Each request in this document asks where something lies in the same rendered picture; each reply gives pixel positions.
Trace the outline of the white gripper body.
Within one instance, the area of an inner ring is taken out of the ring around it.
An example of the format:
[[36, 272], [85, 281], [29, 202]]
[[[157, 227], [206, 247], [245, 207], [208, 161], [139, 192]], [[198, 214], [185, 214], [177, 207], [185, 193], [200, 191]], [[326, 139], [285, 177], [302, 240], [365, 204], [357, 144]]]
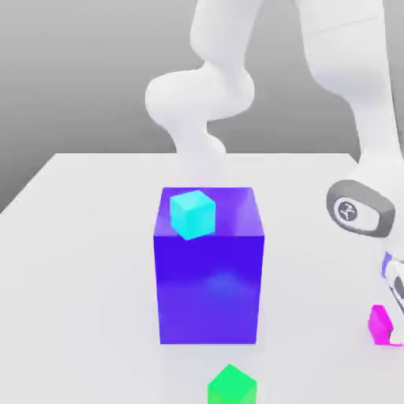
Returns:
[[395, 330], [404, 329], [404, 300], [394, 286], [389, 285], [387, 298], [387, 311]]

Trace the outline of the small magenta cube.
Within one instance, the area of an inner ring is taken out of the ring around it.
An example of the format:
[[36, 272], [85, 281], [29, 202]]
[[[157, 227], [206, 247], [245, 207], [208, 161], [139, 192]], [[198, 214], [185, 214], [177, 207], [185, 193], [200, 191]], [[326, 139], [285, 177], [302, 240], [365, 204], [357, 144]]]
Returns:
[[391, 341], [393, 323], [383, 305], [373, 305], [368, 318], [368, 330], [377, 346], [402, 346]]

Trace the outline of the small green cube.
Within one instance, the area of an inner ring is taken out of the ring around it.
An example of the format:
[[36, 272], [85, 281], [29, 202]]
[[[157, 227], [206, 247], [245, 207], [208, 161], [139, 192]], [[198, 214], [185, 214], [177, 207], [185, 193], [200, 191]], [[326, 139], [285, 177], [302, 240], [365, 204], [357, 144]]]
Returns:
[[207, 404], [256, 404], [257, 382], [228, 364], [209, 384]]

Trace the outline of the small cyan cube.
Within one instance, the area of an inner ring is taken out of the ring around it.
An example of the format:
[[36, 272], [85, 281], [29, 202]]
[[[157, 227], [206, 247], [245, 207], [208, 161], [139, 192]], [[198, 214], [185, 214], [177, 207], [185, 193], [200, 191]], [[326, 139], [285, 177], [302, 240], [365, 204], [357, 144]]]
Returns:
[[202, 191], [170, 197], [170, 224], [186, 241], [215, 232], [216, 203]]

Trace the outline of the large blue box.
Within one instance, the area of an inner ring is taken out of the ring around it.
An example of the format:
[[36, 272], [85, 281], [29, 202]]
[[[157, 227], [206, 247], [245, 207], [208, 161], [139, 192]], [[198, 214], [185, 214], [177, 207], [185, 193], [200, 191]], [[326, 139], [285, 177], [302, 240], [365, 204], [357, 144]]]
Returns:
[[159, 339], [162, 344], [256, 342], [264, 228], [252, 189], [204, 188], [216, 203], [213, 234], [184, 240], [170, 224], [162, 190], [153, 234]]

